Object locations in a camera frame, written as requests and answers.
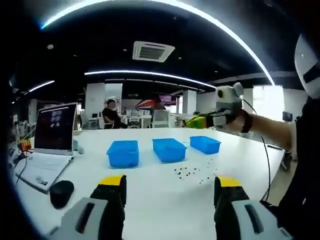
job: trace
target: laptop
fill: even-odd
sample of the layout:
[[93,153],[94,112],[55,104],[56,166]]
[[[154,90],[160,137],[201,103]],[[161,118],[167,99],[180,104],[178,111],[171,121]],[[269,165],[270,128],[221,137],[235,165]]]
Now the laptop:
[[48,191],[73,158],[73,134],[77,103],[38,111],[34,152],[21,160],[15,173],[31,186]]

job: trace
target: black computer mouse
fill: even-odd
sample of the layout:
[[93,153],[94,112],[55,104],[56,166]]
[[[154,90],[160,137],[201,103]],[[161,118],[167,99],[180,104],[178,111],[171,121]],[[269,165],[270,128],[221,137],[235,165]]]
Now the black computer mouse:
[[55,209],[61,209],[67,205],[71,194],[74,192],[74,184],[70,181],[59,181],[50,187],[50,201]]

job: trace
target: blue container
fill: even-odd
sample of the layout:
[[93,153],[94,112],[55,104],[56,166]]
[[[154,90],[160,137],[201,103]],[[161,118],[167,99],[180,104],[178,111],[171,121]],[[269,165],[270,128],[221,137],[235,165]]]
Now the blue container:
[[186,147],[174,138],[153,139],[153,151],[163,163],[181,162],[186,157]]
[[216,154],[219,152],[220,141],[214,140],[207,136],[191,136],[190,146],[198,149],[204,154]]
[[132,168],[139,163],[138,141],[114,141],[106,154],[113,168]]

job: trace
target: human arm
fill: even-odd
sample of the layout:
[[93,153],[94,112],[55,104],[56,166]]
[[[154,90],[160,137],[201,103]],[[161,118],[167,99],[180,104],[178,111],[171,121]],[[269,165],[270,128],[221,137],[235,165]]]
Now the human arm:
[[[278,143],[284,149],[292,148],[292,135],[291,129],[287,122],[275,121],[269,118],[249,114],[252,117],[252,127],[250,131],[259,133],[264,137]],[[237,112],[236,119],[224,126],[233,132],[241,132],[245,124],[245,112],[240,110]]]
[[111,120],[108,117],[108,110],[106,108],[102,111],[102,116],[103,116],[104,123],[106,123],[106,124],[107,123],[115,124],[115,121]]
[[107,123],[111,123],[111,124],[115,124],[115,121],[110,120],[107,116],[103,116],[104,122]]

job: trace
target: computer monitor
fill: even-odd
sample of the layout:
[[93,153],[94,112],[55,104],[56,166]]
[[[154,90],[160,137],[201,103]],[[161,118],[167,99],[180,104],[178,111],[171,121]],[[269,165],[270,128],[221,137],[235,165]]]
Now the computer monitor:
[[160,95],[161,103],[164,106],[172,106],[177,104],[177,97],[172,95]]
[[289,112],[282,112],[282,120],[285,122],[292,122],[293,115]]
[[73,132],[77,103],[40,109],[37,116],[34,151],[46,154],[73,154]]

